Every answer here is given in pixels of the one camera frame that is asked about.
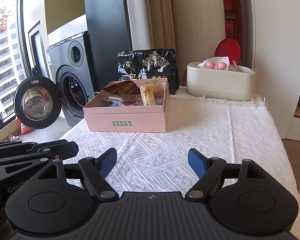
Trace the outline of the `orange round pastry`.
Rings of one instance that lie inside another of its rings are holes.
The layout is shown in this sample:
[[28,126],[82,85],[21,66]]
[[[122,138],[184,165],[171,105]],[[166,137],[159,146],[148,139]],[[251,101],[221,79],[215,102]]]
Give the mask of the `orange round pastry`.
[[154,81],[151,84],[151,90],[155,98],[163,98],[165,94],[165,82]]

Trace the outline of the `white woven tablecloth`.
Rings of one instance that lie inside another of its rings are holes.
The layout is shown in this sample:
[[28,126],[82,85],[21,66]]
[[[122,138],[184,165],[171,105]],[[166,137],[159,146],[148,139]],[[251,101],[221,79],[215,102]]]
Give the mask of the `white woven tablecloth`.
[[[109,148],[117,162],[106,181],[118,200],[98,200],[92,215],[58,239],[300,239],[300,194],[281,137],[260,100],[169,96],[167,131],[94,132],[85,119],[64,135],[78,154],[61,168]],[[187,200],[199,180],[191,148],[227,162],[223,185]],[[79,170],[79,179],[83,177]]]

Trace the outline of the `pink bow clip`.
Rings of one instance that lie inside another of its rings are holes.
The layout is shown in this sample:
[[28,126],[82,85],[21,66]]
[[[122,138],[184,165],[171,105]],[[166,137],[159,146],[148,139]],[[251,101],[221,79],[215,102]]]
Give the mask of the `pink bow clip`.
[[225,70],[227,68],[227,64],[225,62],[215,64],[212,61],[207,61],[206,66],[209,69],[218,69],[218,70]]

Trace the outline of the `brown spiral lollipop packet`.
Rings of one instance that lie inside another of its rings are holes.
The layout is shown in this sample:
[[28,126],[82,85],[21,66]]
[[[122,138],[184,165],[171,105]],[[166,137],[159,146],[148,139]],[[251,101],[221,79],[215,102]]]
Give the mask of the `brown spiral lollipop packet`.
[[141,96],[134,94],[113,95],[104,98],[106,102],[119,102],[121,106],[142,106]]

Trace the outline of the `cream tissue box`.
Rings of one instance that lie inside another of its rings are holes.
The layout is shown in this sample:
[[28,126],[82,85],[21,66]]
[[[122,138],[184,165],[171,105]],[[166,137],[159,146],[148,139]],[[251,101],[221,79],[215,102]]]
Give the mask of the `cream tissue box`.
[[187,65],[186,87],[194,96],[249,101],[254,94],[255,72],[247,67],[231,66],[216,70],[198,66],[197,62]]

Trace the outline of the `black plum snack bag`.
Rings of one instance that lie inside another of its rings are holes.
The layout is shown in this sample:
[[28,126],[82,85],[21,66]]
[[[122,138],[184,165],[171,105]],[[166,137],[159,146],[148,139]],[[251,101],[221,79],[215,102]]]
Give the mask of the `black plum snack bag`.
[[120,81],[166,78],[170,94],[179,89],[174,49],[122,51],[117,54],[117,62]]

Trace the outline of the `red round chair back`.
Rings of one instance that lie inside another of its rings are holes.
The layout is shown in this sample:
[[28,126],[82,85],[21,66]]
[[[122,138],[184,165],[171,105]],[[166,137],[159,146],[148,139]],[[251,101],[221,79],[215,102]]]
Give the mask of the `red round chair back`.
[[228,57],[230,63],[239,63],[241,59],[241,49],[238,42],[232,38],[222,40],[215,49],[215,57]]

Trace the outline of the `grey washing machine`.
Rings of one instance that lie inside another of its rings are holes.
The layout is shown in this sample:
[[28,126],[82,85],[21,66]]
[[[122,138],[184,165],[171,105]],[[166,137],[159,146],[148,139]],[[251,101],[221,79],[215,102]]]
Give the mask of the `grey washing machine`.
[[84,118],[83,107],[95,96],[88,32],[51,45],[46,53],[52,80],[62,97],[63,114],[68,125],[73,127]]

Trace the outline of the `blue snack packet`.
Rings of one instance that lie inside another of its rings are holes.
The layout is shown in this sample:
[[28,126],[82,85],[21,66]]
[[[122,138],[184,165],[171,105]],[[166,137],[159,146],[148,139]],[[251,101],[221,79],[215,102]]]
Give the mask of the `blue snack packet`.
[[109,102],[110,107],[120,107],[121,104],[119,102]]

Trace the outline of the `yellow noodle snack packet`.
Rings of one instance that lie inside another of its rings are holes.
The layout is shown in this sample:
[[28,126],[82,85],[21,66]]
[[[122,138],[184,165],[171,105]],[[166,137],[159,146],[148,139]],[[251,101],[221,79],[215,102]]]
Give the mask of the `yellow noodle snack packet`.
[[151,85],[144,84],[144,85],[140,85],[139,88],[140,88],[140,94],[141,94],[143,105],[154,106],[155,97]]

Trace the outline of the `red snack packet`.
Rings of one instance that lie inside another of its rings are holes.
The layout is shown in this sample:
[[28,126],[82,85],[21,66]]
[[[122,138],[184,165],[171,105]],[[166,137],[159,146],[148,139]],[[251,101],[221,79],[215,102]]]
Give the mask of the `red snack packet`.
[[137,84],[131,80],[110,84],[102,90],[113,95],[139,94]]

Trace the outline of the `pink cardboard box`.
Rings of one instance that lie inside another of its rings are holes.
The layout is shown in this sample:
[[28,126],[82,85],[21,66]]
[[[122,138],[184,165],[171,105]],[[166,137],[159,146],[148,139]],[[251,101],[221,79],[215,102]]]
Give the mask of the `pink cardboard box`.
[[166,132],[169,87],[166,78],[162,83],[162,103],[154,106],[112,106],[102,90],[83,108],[90,131],[94,132]]

